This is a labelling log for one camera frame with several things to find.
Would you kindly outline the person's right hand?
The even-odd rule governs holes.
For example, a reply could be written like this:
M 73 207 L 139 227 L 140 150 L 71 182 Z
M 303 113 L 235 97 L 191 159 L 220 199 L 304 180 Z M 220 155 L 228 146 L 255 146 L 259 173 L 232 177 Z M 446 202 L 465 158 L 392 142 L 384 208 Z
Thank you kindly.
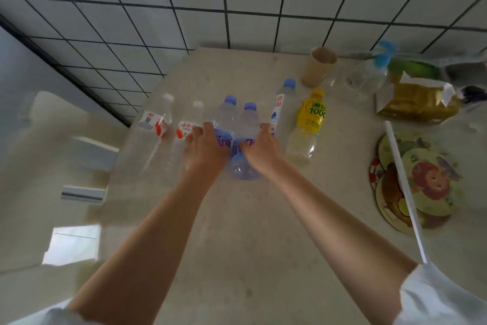
M 272 177 L 284 162 L 278 141 L 275 138 L 274 144 L 257 144 L 256 136 L 252 144 L 248 141 L 242 141 L 239 146 L 251 167 L 262 176 Z

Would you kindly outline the person's left hand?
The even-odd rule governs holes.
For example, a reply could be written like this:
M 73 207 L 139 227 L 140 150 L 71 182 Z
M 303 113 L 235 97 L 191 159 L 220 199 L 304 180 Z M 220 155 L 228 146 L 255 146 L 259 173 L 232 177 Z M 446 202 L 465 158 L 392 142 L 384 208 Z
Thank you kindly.
M 186 138 L 184 151 L 187 172 L 217 177 L 225 168 L 230 150 L 217 143 L 192 143 L 192 136 Z

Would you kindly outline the blue-cap bottle with blue label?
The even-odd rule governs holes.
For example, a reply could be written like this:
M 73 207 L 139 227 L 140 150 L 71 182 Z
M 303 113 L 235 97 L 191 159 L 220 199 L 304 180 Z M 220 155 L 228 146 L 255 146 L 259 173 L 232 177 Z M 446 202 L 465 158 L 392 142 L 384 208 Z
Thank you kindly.
M 260 174 L 250 165 L 241 149 L 244 143 L 254 144 L 259 132 L 257 105 L 254 102 L 247 102 L 236 119 L 230 156 L 230 171 L 236 180 L 254 181 L 260 178 Z
M 213 124 L 219 146 L 232 151 L 235 135 L 235 119 L 237 116 L 237 98 L 227 95 L 216 108 L 210 122 Z

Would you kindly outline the person's left forearm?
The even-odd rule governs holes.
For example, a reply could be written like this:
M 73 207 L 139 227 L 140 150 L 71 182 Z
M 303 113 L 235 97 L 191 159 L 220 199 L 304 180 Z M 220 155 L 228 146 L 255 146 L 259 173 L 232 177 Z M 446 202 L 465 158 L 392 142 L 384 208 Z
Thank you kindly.
M 200 206 L 221 173 L 189 168 L 68 304 L 85 321 L 152 325 L 178 271 Z

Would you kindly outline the person's right forearm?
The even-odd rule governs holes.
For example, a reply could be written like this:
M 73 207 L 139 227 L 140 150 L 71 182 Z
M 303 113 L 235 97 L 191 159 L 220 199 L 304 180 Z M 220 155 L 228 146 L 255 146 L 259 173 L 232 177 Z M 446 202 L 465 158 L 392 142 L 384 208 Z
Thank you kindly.
M 329 267 L 372 325 L 392 325 L 418 263 L 328 197 L 285 160 L 255 166 L 289 201 Z

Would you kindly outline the yellow-label drink bottle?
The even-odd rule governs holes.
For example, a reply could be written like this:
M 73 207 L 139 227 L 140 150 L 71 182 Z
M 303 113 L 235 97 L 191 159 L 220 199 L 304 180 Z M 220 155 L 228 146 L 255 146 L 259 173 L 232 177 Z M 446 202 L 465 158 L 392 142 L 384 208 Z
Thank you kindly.
M 310 163 L 326 115 L 323 96 L 323 90 L 313 89 L 298 111 L 285 151 L 295 165 L 305 166 Z

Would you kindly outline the clear bottle, white cap, grey-red label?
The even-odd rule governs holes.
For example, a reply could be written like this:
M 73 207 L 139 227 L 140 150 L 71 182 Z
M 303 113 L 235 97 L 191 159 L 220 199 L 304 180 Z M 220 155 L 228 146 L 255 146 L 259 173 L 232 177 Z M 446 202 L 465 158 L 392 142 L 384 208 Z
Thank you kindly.
M 128 182 L 145 173 L 172 124 L 174 96 L 163 94 L 157 106 L 144 111 L 133 123 L 118 152 L 113 177 Z

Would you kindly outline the clear spray bottle, blue top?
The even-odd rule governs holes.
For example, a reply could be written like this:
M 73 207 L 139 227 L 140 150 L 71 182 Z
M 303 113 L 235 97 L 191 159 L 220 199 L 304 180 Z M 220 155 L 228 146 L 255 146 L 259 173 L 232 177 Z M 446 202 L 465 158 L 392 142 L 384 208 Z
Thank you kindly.
M 388 65 L 397 46 L 386 40 L 378 45 L 383 49 L 381 53 L 358 64 L 347 78 L 349 88 L 359 99 L 372 97 L 386 82 Z

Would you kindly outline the brown cartoon coaster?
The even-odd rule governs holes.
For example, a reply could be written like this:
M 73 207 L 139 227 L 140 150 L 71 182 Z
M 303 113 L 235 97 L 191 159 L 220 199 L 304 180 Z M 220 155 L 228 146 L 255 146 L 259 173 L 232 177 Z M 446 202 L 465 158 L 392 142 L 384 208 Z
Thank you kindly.
M 377 206 L 384 219 L 405 235 L 414 235 L 409 210 L 399 185 L 395 168 L 388 169 L 375 188 Z M 441 229 L 451 216 L 435 216 L 417 210 L 421 227 L 427 232 Z

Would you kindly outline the green packet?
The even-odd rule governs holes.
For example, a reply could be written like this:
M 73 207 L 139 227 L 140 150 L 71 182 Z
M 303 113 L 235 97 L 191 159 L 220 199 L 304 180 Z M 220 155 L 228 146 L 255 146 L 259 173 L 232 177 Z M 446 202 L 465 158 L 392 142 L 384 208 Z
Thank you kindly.
M 441 79 L 441 69 L 433 64 L 408 58 L 391 58 L 388 70 L 396 74 L 407 74 L 411 78 L 424 78 L 431 80 Z

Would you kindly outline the green cartoon coaster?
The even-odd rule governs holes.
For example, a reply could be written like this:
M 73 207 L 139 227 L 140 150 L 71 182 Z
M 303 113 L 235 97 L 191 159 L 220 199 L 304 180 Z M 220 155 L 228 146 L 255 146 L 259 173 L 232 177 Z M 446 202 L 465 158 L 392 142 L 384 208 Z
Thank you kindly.
M 416 209 L 435 217 L 451 216 L 464 199 L 463 177 L 446 155 L 414 148 L 401 161 Z

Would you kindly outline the black object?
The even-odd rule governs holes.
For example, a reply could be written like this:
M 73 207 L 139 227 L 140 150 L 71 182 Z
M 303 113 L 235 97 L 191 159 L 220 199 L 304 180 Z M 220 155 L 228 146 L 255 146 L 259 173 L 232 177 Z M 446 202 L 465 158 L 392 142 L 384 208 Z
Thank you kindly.
M 464 105 L 487 102 L 487 90 L 477 86 L 466 86 L 461 89 L 462 101 Z

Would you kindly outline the white right sleeve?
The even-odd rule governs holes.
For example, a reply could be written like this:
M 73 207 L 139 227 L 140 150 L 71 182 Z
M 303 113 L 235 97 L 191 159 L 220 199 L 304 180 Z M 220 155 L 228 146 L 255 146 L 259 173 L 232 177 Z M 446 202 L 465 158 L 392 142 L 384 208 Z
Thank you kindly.
M 466 291 L 434 264 L 422 264 L 400 287 L 393 325 L 487 325 L 487 301 Z

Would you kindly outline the white sleeve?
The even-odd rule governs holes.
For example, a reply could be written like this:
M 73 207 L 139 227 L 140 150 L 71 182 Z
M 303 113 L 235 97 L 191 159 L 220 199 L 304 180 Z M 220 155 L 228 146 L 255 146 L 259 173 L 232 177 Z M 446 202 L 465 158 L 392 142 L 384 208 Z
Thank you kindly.
M 85 320 L 80 314 L 67 309 L 69 302 L 65 300 L 6 325 L 105 325 Z
M 400 287 L 393 325 L 487 325 L 487 301 L 466 291 L 434 264 L 422 264 Z

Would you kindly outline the white left sleeve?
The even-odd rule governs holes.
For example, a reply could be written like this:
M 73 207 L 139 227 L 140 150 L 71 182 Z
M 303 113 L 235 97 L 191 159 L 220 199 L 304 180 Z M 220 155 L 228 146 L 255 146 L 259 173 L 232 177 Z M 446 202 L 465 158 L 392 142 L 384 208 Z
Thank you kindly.
M 6 325 L 105 325 L 85 320 L 80 314 L 67 309 L 69 302 L 65 300 Z

